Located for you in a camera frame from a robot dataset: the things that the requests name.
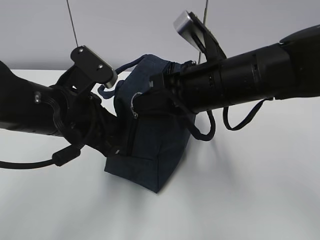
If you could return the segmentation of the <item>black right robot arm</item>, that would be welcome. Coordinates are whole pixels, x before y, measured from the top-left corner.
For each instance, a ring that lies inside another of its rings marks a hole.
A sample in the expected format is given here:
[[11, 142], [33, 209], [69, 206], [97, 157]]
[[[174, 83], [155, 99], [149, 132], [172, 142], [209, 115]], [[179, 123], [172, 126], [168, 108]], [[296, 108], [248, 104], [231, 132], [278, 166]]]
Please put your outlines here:
[[234, 57], [150, 78], [134, 98], [140, 114], [197, 114], [242, 103], [320, 95], [320, 28], [312, 26], [280, 42]]

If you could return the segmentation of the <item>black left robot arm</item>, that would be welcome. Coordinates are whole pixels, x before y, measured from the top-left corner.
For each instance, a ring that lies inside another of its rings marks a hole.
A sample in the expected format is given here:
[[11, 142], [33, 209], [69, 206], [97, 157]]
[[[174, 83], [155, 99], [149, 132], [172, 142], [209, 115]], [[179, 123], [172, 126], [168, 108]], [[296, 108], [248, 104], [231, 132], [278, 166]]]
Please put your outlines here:
[[45, 86], [15, 75], [0, 64], [0, 127], [8, 131], [64, 138], [79, 151], [89, 146], [104, 156], [121, 147], [121, 121], [92, 92], [113, 76], [87, 72], [74, 64], [58, 81]]

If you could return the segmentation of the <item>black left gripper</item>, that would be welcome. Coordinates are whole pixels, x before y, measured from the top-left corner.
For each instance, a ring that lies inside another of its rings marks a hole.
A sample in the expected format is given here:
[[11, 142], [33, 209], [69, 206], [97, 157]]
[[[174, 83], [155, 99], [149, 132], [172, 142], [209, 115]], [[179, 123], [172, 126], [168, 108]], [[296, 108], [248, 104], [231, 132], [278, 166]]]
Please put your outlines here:
[[122, 122], [102, 106], [94, 93], [76, 98], [63, 117], [63, 136], [79, 148], [89, 146], [105, 157], [122, 149]]

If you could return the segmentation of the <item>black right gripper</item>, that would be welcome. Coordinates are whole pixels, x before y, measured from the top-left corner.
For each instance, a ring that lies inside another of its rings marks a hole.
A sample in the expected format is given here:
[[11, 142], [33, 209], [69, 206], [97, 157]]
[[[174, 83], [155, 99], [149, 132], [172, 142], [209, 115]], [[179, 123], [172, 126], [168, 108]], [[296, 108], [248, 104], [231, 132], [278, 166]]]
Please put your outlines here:
[[158, 61], [149, 67], [148, 91], [131, 97], [136, 116], [173, 115], [200, 109], [200, 66]]

